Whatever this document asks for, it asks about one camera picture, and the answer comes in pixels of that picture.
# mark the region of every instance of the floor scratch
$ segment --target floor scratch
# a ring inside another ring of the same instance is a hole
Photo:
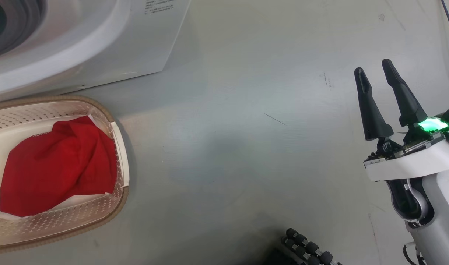
[[[375,228],[373,227],[373,222],[371,220],[371,214],[370,213],[369,213],[369,220],[370,220],[370,224],[372,226],[373,238],[375,239],[376,253],[378,254],[378,262],[381,265],[380,249],[378,248],[378,242],[376,241]]]
[[[380,206],[377,206],[377,205],[375,205],[375,204],[373,204],[373,203],[370,203],[370,204],[386,213],[386,211],[383,210]]]
[[[281,124],[283,124],[283,125],[285,125],[285,126],[286,126],[286,124],[284,124],[284,123],[282,123],[281,121],[279,121],[279,120],[275,119],[274,117],[272,117],[272,116],[268,115],[267,113],[264,113],[264,114],[265,114],[265,115],[267,115],[267,116],[269,116],[270,118],[272,118],[272,119],[274,119],[274,120],[278,121],[279,123],[281,123]]]
[[[395,18],[396,21],[398,21],[399,25],[401,26],[401,28],[406,31],[406,28],[404,27],[404,25],[401,23],[401,20],[398,18],[398,16],[396,15],[396,13],[393,10],[393,7],[391,7],[390,3],[388,2],[388,0],[385,0],[385,3],[388,5],[388,7],[390,8],[391,12],[393,13],[393,16]]]

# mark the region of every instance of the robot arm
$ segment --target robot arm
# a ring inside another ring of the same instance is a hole
[[[368,177],[385,181],[393,207],[428,265],[449,265],[449,110],[428,118],[389,59],[382,62],[408,127],[403,144],[391,139],[364,70],[354,72],[365,139],[378,139],[376,152],[364,161]]]

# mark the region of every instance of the washing machine door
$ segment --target washing machine door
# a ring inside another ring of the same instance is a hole
[[[81,65],[129,17],[130,0],[0,0],[0,94]]]
[[[41,21],[41,0],[0,0],[0,55],[23,43]]]

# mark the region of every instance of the washing machine drum opening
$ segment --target washing machine drum opening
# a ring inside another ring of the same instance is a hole
[[[41,22],[44,0],[0,0],[0,55],[22,44]]]

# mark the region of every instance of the basket perforated side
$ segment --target basket perforated side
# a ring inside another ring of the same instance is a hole
[[[0,103],[0,131],[41,119],[91,114],[105,133],[115,140],[111,114],[98,102],[80,96],[54,96],[21,99]],[[125,204],[128,187],[123,188],[123,175],[117,152],[117,182],[113,194],[63,210],[40,213],[29,218],[7,221],[0,219],[0,253],[43,245],[84,233],[105,224]]]

